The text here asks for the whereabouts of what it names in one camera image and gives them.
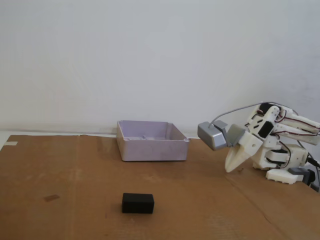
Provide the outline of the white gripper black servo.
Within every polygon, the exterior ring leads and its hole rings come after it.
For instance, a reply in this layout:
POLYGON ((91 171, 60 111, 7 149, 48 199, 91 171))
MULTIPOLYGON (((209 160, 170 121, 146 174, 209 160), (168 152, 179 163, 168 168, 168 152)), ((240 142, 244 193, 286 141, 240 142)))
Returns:
POLYGON ((225 170, 232 172, 244 161, 253 156, 263 145, 274 129, 274 124, 268 120, 252 121, 240 138, 237 146, 231 147, 225 159, 225 170))

